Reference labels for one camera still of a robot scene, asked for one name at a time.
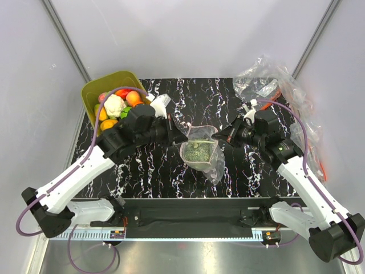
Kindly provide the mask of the green netted melon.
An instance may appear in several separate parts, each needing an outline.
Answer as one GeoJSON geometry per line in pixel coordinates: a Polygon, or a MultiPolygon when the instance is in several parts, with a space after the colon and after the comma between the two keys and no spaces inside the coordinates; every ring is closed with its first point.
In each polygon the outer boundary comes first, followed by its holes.
{"type": "Polygon", "coordinates": [[[215,142],[205,139],[190,140],[182,144],[182,156],[187,162],[209,162],[215,142]]]}

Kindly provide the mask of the clear zip top bag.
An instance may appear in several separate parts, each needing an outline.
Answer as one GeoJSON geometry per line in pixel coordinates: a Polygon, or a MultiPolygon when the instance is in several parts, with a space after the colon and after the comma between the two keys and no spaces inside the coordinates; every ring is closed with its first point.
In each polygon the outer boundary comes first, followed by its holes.
{"type": "Polygon", "coordinates": [[[211,125],[193,126],[187,124],[188,140],[180,146],[180,158],[190,168],[200,171],[214,185],[224,175],[225,156],[219,142],[213,139],[218,129],[211,125]]]}

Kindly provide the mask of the green striped watermelon toy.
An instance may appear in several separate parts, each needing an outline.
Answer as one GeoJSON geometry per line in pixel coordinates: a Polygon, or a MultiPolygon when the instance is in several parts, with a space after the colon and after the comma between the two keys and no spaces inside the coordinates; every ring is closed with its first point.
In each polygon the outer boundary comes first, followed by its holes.
{"type": "Polygon", "coordinates": [[[121,111],[121,113],[120,113],[120,119],[124,119],[124,118],[126,118],[127,117],[127,115],[128,115],[128,113],[129,113],[129,111],[132,109],[132,107],[126,107],[126,108],[124,108],[122,111],[121,111]]]}

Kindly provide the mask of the white cauliflower toy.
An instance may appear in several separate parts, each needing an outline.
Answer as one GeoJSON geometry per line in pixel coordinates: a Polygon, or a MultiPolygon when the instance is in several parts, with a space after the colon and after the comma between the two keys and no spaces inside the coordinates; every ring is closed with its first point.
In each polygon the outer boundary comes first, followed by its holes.
{"type": "Polygon", "coordinates": [[[115,94],[112,94],[104,103],[107,115],[112,118],[118,118],[126,107],[124,100],[115,94]]]}

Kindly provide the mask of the olive green plastic bin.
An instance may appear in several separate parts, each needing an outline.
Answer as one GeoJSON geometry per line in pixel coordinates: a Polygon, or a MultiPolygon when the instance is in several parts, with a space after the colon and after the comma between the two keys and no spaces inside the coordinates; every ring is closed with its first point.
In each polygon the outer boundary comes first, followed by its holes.
{"type": "MultiPolygon", "coordinates": [[[[81,97],[90,123],[92,124],[93,128],[97,129],[98,131],[97,135],[102,133],[100,130],[100,125],[102,122],[98,121],[98,124],[96,124],[95,122],[97,115],[94,114],[94,106],[96,104],[100,104],[98,101],[98,96],[103,92],[110,92],[112,90],[117,91],[124,88],[137,91],[140,94],[143,103],[150,104],[150,102],[145,98],[148,93],[145,91],[136,75],[130,71],[114,72],[99,79],[93,80],[83,87],[81,91],[81,97]]],[[[109,119],[118,120],[120,117],[112,118],[109,116],[109,119]]]]}

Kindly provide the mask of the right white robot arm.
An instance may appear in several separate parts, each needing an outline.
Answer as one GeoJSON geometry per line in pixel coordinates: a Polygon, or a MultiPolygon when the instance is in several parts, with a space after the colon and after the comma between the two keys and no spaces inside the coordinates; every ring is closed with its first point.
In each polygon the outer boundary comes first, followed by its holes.
{"type": "Polygon", "coordinates": [[[313,252],[328,263],[352,250],[364,232],[364,217],[340,205],[304,162],[302,150],[285,137],[270,110],[259,110],[252,118],[238,116],[213,139],[235,148],[252,146],[297,191],[311,214],[303,213],[280,198],[271,198],[259,211],[265,226],[280,223],[309,242],[313,252]]]}

